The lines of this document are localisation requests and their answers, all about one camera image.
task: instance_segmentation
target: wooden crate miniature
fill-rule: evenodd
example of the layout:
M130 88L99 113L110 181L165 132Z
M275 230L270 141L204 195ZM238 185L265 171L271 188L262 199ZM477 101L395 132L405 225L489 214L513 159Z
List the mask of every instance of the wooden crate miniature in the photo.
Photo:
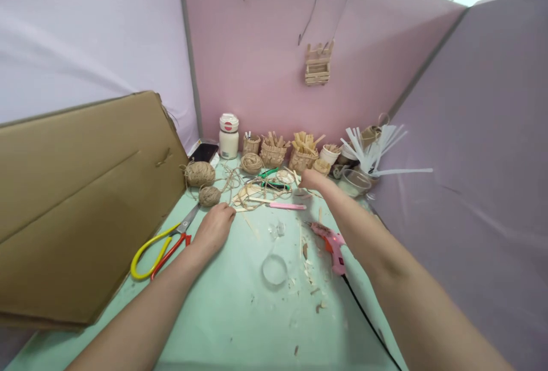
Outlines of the wooden crate miniature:
M310 44L307 48L307 70L304 81L307 86L325 85L329 81L331 70L331 53L333 52L334 41L324 46L319 43L317 49L311 50Z

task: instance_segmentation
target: white cup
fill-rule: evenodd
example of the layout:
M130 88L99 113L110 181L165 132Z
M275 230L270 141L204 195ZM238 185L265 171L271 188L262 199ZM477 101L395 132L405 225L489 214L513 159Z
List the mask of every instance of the white cup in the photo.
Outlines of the white cup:
M322 160L325 160L329 163L330 166L335 164L335 161L337 161L337 158L339 158L340 153L334 153L330 152L327 148L322 148L320 151L320 158Z

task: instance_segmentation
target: scissors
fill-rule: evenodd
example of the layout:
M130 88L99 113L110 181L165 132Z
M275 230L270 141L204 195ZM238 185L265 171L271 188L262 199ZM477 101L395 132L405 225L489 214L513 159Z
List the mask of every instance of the scissors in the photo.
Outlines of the scissors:
M255 178L265 179L270 174L274 174L276 171L278 171L278 169L279 169L278 167L273 168L271 170L265 171L264 173L258 174L255 177L247 177L246 180L249 181L249 180L253 180ZM268 183L267 182L257 182L256 184L260 184L261 187L264 187L265 184L266 184L266 186L269 187L269 188L284 189L284 190L287 190L287 191L291 190L291 187L288 186L287 184L279 184L279 183L271 183L271 182L268 182Z
M160 269L167 262L167 260L169 260L170 257L173 255L175 250L183 243L183 241L185 241L186 246L190 244L192 236L187 235L186 231L188 229L188 226L192 223L194 217L196 217L196 214L198 213L199 209L200 209L200 204L195 205L194 208L190 210L190 213L188 213L188 215L184 218L184 220L180 224L177 224L174 227L171 227L169 230L164 231L163 233L158 234L157 236L151 238L149 241L144 243L141 248L139 248L139 250L133 257L133 260L131 261L131 276L133 278L135 278L136 280L144 280L150 277L150 280L152 281L154 277L158 274ZM170 245L172 237L176 234L180 234L181 238L175 243L173 247L171 247L171 249L167 252L167 254L164 255L167 247L169 247ZM137 272L137 262L141 258L141 255L145 252L145 250L148 247L150 247L151 244L155 243L158 240L161 240L164 237L166 237L166 241L164 245L162 246L162 249L160 250L160 254L158 254L158 257L156 258L156 261L154 262L154 265L152 266L152 268L148 270L145 274L139 274Z

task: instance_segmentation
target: pink wall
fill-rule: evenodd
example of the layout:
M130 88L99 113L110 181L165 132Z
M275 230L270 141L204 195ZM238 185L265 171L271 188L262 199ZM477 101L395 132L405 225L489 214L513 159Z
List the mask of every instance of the pink wall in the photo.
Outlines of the pink wall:
M329 40L345 0L186 0L203 133L219 116L286 138L306 130L335 142L348 126L388 111L464 7L445 0L349 0L335 38L331 79L304 84L307 43Z

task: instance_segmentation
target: person's left hand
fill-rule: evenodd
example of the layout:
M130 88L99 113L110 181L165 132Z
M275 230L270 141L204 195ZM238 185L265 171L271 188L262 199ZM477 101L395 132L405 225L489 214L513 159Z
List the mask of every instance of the person's left hand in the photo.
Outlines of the person's left hand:
M227 241L235 216L236 210L227 203L220 203L211 208L198 227L192 246L212 257Z

